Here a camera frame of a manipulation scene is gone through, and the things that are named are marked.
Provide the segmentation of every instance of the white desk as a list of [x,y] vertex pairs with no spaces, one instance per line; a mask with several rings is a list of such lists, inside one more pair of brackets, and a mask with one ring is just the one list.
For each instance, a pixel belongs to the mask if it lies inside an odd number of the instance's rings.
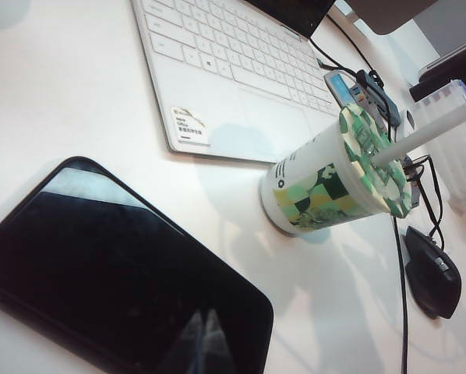
[[[257,195],[265,165],[168,151],[128,0],[1,4],[12,14],[0,14],[0,221],[62,160],[93,158],[268,296],[275,320],[266,372],[400,371],[401,293],[387,215],[304,238],[279,234]],[[387,38],[352,35],[398,107],[411,103]],[[364,67],[326,20],[316,39],[351,68]],[[420,210],[410,220],[429,227]],[[410,373],[466,373],[466,217],[447,207],[443,229],[463,294],[449,321],[427,319],[408,296]],[[0,374],[18,372],[100,371],[0,309]]]

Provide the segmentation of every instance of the cup lid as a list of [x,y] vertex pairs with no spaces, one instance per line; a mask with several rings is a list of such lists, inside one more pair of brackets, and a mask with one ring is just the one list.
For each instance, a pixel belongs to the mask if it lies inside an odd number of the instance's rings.
[[401,162],[395,160],[379,167],[371,161],[372,156],[390,145],[387,133],[357,104],[342,108],[339,124],[355,176],[384,212],[406,217],[411,209],[411,193]]

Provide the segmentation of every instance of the plastic cup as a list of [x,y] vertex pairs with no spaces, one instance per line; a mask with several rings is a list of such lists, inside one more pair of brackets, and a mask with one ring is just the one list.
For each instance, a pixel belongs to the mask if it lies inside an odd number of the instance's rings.
[[349,104],[261,180],[264,210],[281,230],[301,234],[377,213],[405,217],[411,194],[401,163],[372,163],[390,142],[372,117]]

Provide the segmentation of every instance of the black mouse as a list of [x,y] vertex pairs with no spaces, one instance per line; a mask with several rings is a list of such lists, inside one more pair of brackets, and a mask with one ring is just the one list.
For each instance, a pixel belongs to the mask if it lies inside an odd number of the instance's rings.
[[413,298],[430,318],[450,318],[461,295],[461,277],[450,257],[428,235],[408,227],[404,237],[411,260],[406,275]]

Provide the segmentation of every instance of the cable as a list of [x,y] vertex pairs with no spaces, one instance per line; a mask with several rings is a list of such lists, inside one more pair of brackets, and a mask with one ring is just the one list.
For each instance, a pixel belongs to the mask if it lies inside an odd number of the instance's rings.
[[408,372],[408,304],[406,302],[406,280],[404,276],[403,253],[401,252],[401,242],[397,229],[397,219],[392,218],[394,226],[394,236],[396,237],[397,261],[399,262],[399,278],[401,280],[401,298],[403,304],[403,349],[401,352],[401,372]]
[[346,33],[344,31],[344,29],[341,27],[341,25],[339,25],[335,19],[333,19],[330,15],[327,14],[327,18],[335,25],[335,27],[337,29],[339,29],[340,32],[342,32],[342,34],[348,39],[349,43],[352,44],[352,46],[355,48],[355,50],[359,53],[359,55],[361,56],[361,58],[363,59],[363,61],[366,63],[366,65],[368,65],[368,67],[370,68],[370,71],[368,73],[369,76],[372,77],[372,79],[376,82],[376,84],[378,84],[378,86],[380,88],[383,88],[383,81],[382,79],[380,78],[379,76],[379,73],[372,67],[372,64],[370,64],[370,62],[368,61],[368,59],[365,57],[365,55],[361,52],[361,50],[359,49],[359,47],[356,45],[356,43],[351,39],[351,37],[349,37],[348,33]]
[[[312,38],[309,38],[309,42],[312,44],[312,46],[323,56],[325,56],[328,60],[332,61],[336,66],[330,66],[327,64],[323,64],[320,60],[318,60],[319,66],[326,70],[343,70],[347,74],[350,74],[351,76],[354,76],[356,78],[356,72],[353,72],[349,68],[346,68],[345,66],[341,65],[339,62],[331,58],[323,49],[318,47],[318,45],[314,42]],[[387,113],[387,136],[390,141],[390,109],[389,109],[389,104],[387,103],[387,100],[383,98],[383,95],[373,86],[368,86],[367,88],[371,89],[378,97],[382,99],[382,102],[384,103],[386,107],[386,113]]]
[[[434,191],[436,192],[437,200],[439,202],[439,207],[440,207],[440,213],[439,216],[436,218],[436,215],[434,214],[434,210],[432,209],[432,206],[429,202],[429,198],[427,197],[427,194],[425,192],[425,189],[423,188],[422,182],[421,182],[421,177],[424,171],[424,163],[428,161],[429,166],[430,166],[430,172],[432,174],[432,182],[434,184]],[[422,198],[425,203],[425,207],[427,208],[427,212],[429,213],[429,218],[434,224],[434,227],[432,230],[429,232],[429,236],[432,237],[434,233],[437,231],[439,237],[440,237],[440,244],[441,244],[441,250],[444,250],[444,237],[443,237],[443,232],[441,231],[441,220],[443,219],[443,199],[441,197],[441,191],[439,187],[439,182],[437,180],[437,174],[436,174],[436,169],[434,168],[434,161],[429,155],[419,157],[415,160],[412,161],[411,165],[408,165],[404,169],[406,171],[411,170],[411,169],[416,169],[422,167],[421,173],[418,173],[415,177],[409,178],[408,181],[415,181],[417,182],[418,190],[422,194]]]
[[[322,66],[325,69],[329,69],[329,70],[337,70],[337,69],[343,70],[346,73],[350,74],[351,76],[356,77],[356,72],[353,72],[349,68],[344,67],[339,62],[331,58],[324,50],[322,50],[320,47],[316,45],[316,43],[312,40],[312,38],[309,38],[309,41],[319,53],[321,53],[329,61],[331,61],[332,63],[336,65],[336,66],[329,66],[329,65],[322,64],[320,61],[318,61],[320,66]],[[378,90],[376,90],[374,87],[370,85],[368,85],[368,88],[370,88],[378,97],[380,97],[383,103],[385,104],[386,113],[387,113],[387,138],[390,141],[389,105],[387,104],[387,101],[383,98],[383,95]],[[401,252],[401,242],[399,239],[399,231],[397,229],[396,217],[393,217],[393,226],[394,226],[394,237],[396,238],[397,261],[399,262],[399,274],[400,274],[400,281],[401,281],[401,298],[402,298],[402,305],[403,305],[403,344],[402,344],[402,349],[401,349],[401,373],[407,374],[408,373],[408,304],[406,301],[406,280],[405,280],[405,275],[404,275],[403,254]]]
[[374,70],[374,68],[372,67],[372,64],[369,63],[368,59],[363,55],[363,53],[361,52],[361,50],[358,48],[358,46],[356,45],[356,43],[351,39],[351,37],[349,37],[348,33],[346,33],[344,31],[344,29],[341,27],[341,25],[339,25],[337,22],[335,22],[335,19],[333,19],[330,15],[327,14],[327,18],[335,25],[335,27],[337,29],[339,29],[340,32],[342,32],[342,34],[348,39],[349,43],[352,44],[352,46],[355,48],[355,50],[359,53],[359,55],[361,56],[361,58],[363,59],[364,62],[366,62],[366,65],[368,65],[368,67],[370,68],[370,70]]

